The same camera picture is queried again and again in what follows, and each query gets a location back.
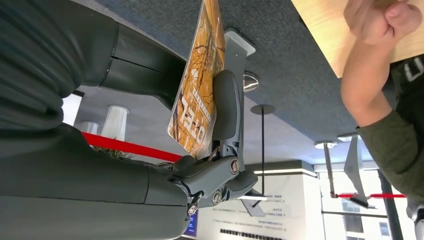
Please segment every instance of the metal screw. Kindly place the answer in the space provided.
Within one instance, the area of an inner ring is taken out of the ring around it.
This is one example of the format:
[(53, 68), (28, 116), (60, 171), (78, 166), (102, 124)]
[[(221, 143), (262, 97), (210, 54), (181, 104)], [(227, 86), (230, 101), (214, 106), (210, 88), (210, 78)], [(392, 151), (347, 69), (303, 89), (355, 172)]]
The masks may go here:
[(240, 171), (240, 162), (237, 158), (231, 159), (229, 163), (229, 171), (231, 174), (237, 174)]
[(217, 190), (216, 192), (213, 193), (213, 195), (212, 195), (213, 205), (219, 204), (222, 199), (223, 199), (223, 195), (221, 194), (220, 190)]
[(198, 210), (198, 206), (197, 206), (197, 204), (192, 204), (192, 205), (188, 208), (187, 214), (188, 214), (189, 216), (193, 216), (193, 214), (195, 214), (197, 210)]

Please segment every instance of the dark green shirt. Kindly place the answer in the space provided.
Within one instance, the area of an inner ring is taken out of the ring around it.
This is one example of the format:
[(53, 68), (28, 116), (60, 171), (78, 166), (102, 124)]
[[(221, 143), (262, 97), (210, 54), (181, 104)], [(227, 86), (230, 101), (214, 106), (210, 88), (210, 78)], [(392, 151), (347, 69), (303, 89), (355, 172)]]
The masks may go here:
[(391, 70), (396, 110), (357, 131), (388, 181), (412, 200), (424, 203), (424, 55)]

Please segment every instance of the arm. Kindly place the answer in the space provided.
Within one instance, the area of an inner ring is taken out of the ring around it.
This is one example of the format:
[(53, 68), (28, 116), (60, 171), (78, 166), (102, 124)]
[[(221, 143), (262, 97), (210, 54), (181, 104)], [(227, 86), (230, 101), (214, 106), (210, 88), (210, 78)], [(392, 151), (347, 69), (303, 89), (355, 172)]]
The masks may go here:
[(421, 23), (421, 12), (404, 2), (387, 9), (373, 0), (350, 0), (344, 17), (357, 37), (341, 81), (341, 97), (360, 127), (385, 118), (392, 108), (382, 88), (389, 76), (391, 52)]
[(341, 98), (360, 127), (373, 124), (392, 111), (382, 88), (389, 76), (392, 47), (357, 41), (341, 81)]

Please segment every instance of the wooden table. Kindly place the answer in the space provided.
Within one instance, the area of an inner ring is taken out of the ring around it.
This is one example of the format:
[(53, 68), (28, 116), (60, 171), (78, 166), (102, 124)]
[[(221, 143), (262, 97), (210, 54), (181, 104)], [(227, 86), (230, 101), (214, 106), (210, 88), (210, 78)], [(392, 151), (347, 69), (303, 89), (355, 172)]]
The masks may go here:
[[(292, 0), (307, 28), (333, 69), (341, 78), (355, 37), (343, 18), (348, 0)], [(410, 0), (424, 13), (424, 0)], [(396, 47), (392, 62), (424, 53), (424, 23)]]

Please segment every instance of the green sleeve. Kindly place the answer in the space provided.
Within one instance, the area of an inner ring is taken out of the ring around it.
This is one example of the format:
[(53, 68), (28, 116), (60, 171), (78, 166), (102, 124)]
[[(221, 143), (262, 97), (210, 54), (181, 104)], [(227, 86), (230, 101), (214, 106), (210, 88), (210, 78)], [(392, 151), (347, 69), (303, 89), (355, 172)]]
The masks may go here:
[(357, 131), (387, 180), (409, 198), (424, 202), (424, 155), (414, 126), (392, 111)]

